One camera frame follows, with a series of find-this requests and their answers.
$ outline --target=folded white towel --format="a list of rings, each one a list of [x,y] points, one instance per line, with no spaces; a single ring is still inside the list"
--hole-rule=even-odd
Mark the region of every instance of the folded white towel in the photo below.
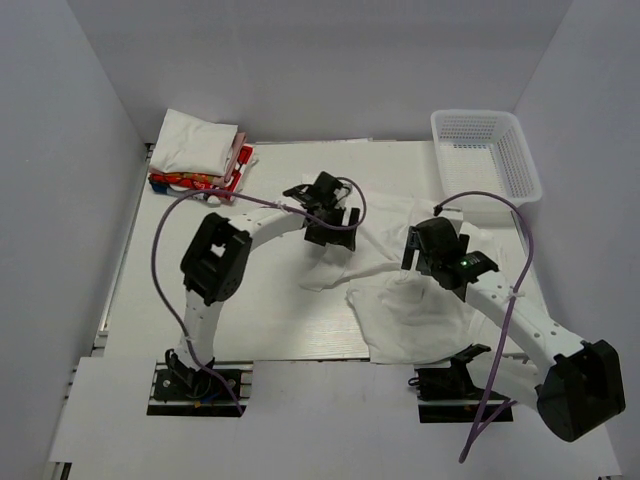
[[[223,176],[237,131],[237,125],[205,122],[169,109],[151,156],[151,168],[162,173]]]
[[[433,278],[400,269],[410,225],[432,218],[425,200],[365,192],[368,213],[356,234],[356,251],[328,246],[300,285],[310,290],[349,281],[353,307],[375,363],[430,363],[473,343],[484,315],[442,289]],[[480,250],[498,265],[503,252],[493,235],[469,223],[469,251]]]

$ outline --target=stack of folded clothes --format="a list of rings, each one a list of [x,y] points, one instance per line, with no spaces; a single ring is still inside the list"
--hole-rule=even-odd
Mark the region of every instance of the stack of folded clothes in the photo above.
[[[157,193],[179,196],[185,191],[239,191],[253,163],[253,147],[237,125],[206,122],[167,110],[151,156],[149,183]],[[194,198],[210,204],[232,203],[231,195],[203,192]]]

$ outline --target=white towel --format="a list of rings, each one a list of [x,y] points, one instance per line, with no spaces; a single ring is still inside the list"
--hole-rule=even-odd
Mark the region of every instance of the white towel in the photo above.
[[[205,122],[169,109],[151,156],[151,168],[161,173],[223,176],[237,131],[237,125]]]
[[[473,343],[485,317],[442,289],[433,278],[400,269],[410,225],[432,218],[433,203],[365,192],[369,212],[358,228],[356,251],[329,246],[300,282],[322,290],[349,281],[355,311],[374,363],[431,363]],[[498,265],[504,255],[493,235],[469,223],[469,251]]]

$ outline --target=cable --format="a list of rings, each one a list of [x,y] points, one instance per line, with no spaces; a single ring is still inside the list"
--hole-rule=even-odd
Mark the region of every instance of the cable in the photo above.
[[[349,182],[351,185],[353,185],[355,187],[356,190],[358,190],[358,193],[360,194],[360,198],[362,199],[362,216],[360,217],[360,220],[358,220],[358,222],[354,225],[348,225],[348,226],[335,226],[335,225],[329,225],[326,222],[323,222],[322,220],[320,220],[319,218],[315,217],[314,215],[311,215],[310,213],[305,212],[304,210],[301,210],[299,208],[295,208],[295,207],[290,207],[288,205],[281,205],[281,204],[277,204],[275,202],[270,202],[267,200],[262,200],[260,198],[256,198],[256,197],[252,197],[250,195],[245,195],[243,193],[236,193],[236,192],[227,192],[227,191],[220,191],[218,189],[206,189],[206,190],[193,190],[190,192],[185,193],[183,196],[181,196],[180,198],[176,199],[174,202],[171,203],[171,205],[169,205],[167,207],[167,209],[165,210],[165,212],[162,214],[162,217],[160,218],[160,221],[158,222],[158,226],[156,228],[156,233],[153,236],[153,243],[151,245],[151,279],[153,280],[153,286],[155,287],[156,291],[158,292],[158,296],[160,297],[160,300],[162,300],[162,303],[164,303],[165,307],[167,307],[167,310],[169,310],[169,312],[171,313],[171,315],[173,315],[173,317],[175,318],[175,320],[178,322],[178,325],[180,325],[180,329],[182,330],[182,334],[185,337],[186,340],[186,344],[187,344],[187,349],[189,350],[189,355],[191,355],[191,358],[193,359],[193,363],[195,363],[198,367],[200,367],[201,370],[204,370],[205,372],[207,372],[209,375],[211,375],[212,377],[216,378],[223,386],[224,388],[226,388],[227,392],[229,392],[229,396],[231,397],[231,399],[233,400],[233,402],[236,405],[236,408],[238,409],[238,411],[240,412],[240,415],[242,415],[243,410],[242,410],[242,406],[240,405],[240,402],[238,401],[238,398],[236,397],[235,393],[233,393],[233,389],[229,386],[229,384],[227,383],[227,381],[224,379],[224,377],[222,375],[220,375],[218,372],[216,372],[215,370],[207,367],[206,365],[204,365],[196,356],[196,352],[193,349],[193,344],[191,343],[191,340],[189,340],[189,331],[187,330],[186,325],[184,324],[184,321],[182,320],[182,317],[178,314],[178,312],[176,311],[176,309],[173,307],[173,305],[171,305],[171,302],[169,302],[169,299],[167,298],[167,296],[165,295],[164,291],[162,290],[162,287],[160,286],[160,282],[158,280],[158,266],[157,266],[157,257],[158,257],[158,243],[160,242],[160,234],[162,233],[162,229],[164,228],[164,224],[167,222],[167,218],[169,217],[169,215],[171,214],[171,212],[183,201],[185,201],[188,198],[191,198],[195,195],[198,195],[200,193],[207,193],[210,195],[215,195],[218,197],[222,197],[222,196],[232,196],[232,197],[238,197],[241,198],[243,200],[249,200],[251,202],[260,204],[260,205],[264,205],[265,207],[268,208],[275,208],[275,209],[284,209],[288,212],[291,213],[296,213],[298,215],[302,215],[305,218],[307,218],[308,220],[315,222],[325,228],[328,228],[330,230],[354,230],[356,228],[358,228],[360,225],[362,225],[362,222],[364,222],[364,219],[367,215],[367,201],[364,197],[364,193],[362,192],[362,189],[358,186],[357,183],[355,183],[353,180],[346,178],[346,177],[337,177],[338,180],[343,180],[345,182]]]
[[[453,195],[447,198],[445,201],[439,203],[435,207],[434,209],[435,215],[437,216],[447,203],[452,202],[453,200],[456,200],[460,197],[466,197],[469,195],[479,195],[479,196],[489,197],[489,198],[498,200],[499,202],[502,202],[505,205],[507,205],[509,208],[511,208],[511,210],[513,210],[515,214],[518,216],[518,218],[520,219],[522,230],[524,231],[524,234],[527,237],[527,243],[529,244],[529,253],[527,255],[527,260],[524,264],[524,267],[520,272],[520,276],[516,280],[516,283],[513,285],[513,293],[518,293],[518,291],[520,290],[520,287],[522,286],[522,282],[524,282],[524,278],[527,275],[527,272],[529,271],[529,268],[531,268],[531,263],[533,262],[534,247],[533,247],[533,234],[531,233],[531,229],[529,228],[529,225],[527,224],[524,217],[518,211],[518,208],[509,200],[502,198],[500,195],[496,195],[494,193],[482,192],[477,190],[457,193],[456,195]],[[504,316],[502,331],[500,332],[500,340],[498,341],[498,347],[496,348],[495,358],[493,359],[493,364],[491,365],[491,370],[489,371],[489,378],[487,379],[487,385],[485,386],[484,393],[482,394],[482,400],[478,405],[478,410],[476,411],[476,416],[473,420],[471,431],[469,432],[469,436],[467,437],[467,442],[465,443],[465,446],[462,449],[462,452],[460,453],[460,458],[458,459],[460,463],[464,463],[464,461],[467,459],[467,456],[469,455],[469,451],[471,450],[471,446],[473,445],[473,442],[476,441],[476,439],[480,436],[480,434],[484,431],[484,429],[487,428],[487,426],[502,411],[504,411],[506,408],[512,405],[515,405],[516,403],[512,400],[505,400],[504,403],[500,405],[500,407],[498,407],[496,411],[484,423],[481,424],[482,415],[484,414],[484,410],[487,406],[487,402],[489,401],[489,395],[491,395],[491,389],[493,388],[493,383],[495,382],[496,376],[498,374],[498,367],[500,366],[500,358],[502,357],[502,352],[504,351],[504,346],[507,341],[507,331],[509,330],[509,323],[511,322],[511,316],[513,315],[513,309],[515,307],[515,303],[516,303],[516,297],[512,296],[509,299],[509,305],[507,306],[507,311]]]
[[[348,185],[348,186],[344,187],[344,190],[346,190],[346,193],[338,198],[337,203],[340,203],[342,200],[344,200],[349,195],[351,195],[351,192],[353,192],[353,186]]]
[[[196,408],[200,408],[203,405],[207,405],[211,403],[212,400],[215,400],[219,396],[220,396],[220,392],[216,392],[213,395],[209,395],[208,397],[203,398],[202,400],[198,400],[196,403],[193,404],[193,406]]]

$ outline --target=folded clothing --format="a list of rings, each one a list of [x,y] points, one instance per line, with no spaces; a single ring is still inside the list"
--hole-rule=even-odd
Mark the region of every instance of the folded clothing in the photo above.
[[[151,156],[151,169],[225,177],[230,174],[237,132],[237,125],[205,122],[169,109]]]
[[[354,309],[375,363],[431,363],[475,341],[485,317],[431,277],[400,269],[409,226],[433,217],[432,202],[365,192],[367,218],[356,234],[356,251],[328,246],[300,285],[310,290],[349,282]],[[469,223],[469,251],[498,265],[504,255],[493,235]]]
[[[177,194],[177,196],[183,194],[186,191],[193,190],[210,190],[217,189],[220,193],[223,192],[239,192],[242,190],[242,185],[246,180],[249,169],[255,162],[253,156],[254,148],[250,145],[243,145],[240,149],[240,154],[236,159],[235,166],[231,171],[230,179],[228,182],[217,185],[213,182],[213,179],[220,179],[222,177],[214,177],[212,175],[204,175],[201,173],[154,173],[149,174],[149,184],[153,190],[162,194]],[[197,200],[204,200],[208,204],[217,205],[220,204],[220,200],[230,204],[236,199],[232,195],[213,195],[203,193],[193,197]]]
[[[227,166],[227,171],[224,175],[224,179],[221,182],[221,185],[228,185],[231,180],[233,180],[233,171],[237,167],[237,163],[239,162],[238,158],[240,157],[240,153],[242,152],[242,147],[247,141],[247,134],[245,132],[238,132],[236,136],[233,138],[233,142],[231,143],[231,161]]]

